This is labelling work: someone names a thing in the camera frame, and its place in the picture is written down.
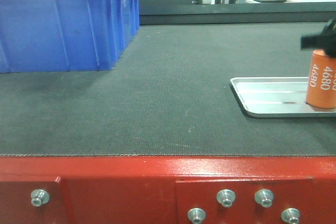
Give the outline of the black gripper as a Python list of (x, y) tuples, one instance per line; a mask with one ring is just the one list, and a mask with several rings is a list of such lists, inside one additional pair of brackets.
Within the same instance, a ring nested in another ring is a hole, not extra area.
[(328, 57), (335, 58), (335, 19), (329, 20), (320, 33), (302, 35), (300, 49), (322, 49)]

